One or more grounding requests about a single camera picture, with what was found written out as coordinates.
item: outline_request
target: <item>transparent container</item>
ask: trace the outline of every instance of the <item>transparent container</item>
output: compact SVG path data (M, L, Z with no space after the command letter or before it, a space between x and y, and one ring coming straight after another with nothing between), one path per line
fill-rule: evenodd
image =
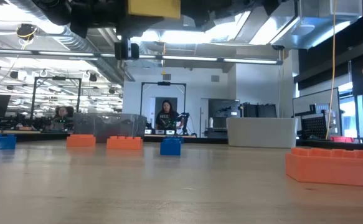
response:
M137 114L75 113L74 134L93 134L97 142L110 136L144 137L147 119Z

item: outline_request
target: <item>person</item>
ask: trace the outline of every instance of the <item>person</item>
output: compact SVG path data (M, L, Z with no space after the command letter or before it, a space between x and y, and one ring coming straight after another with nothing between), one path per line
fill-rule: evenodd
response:
M162 110L158 113L155 119L156 129L158 130L174 130L179 113L173 110L172 104L169 100L164 100L162 103ZM177 129L183 125L183 119Z

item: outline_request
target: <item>orange lego brick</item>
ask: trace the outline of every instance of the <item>orange lego brick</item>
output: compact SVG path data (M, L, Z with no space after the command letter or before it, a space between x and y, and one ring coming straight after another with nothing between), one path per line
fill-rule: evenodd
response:
M285 166L299 182L363 186L363 150L292 148Z
M92 134L71 134L67 137L67 147L95 147L95 137Z
M106 141L107 149L142 149L143 140L141 137L111 136Z

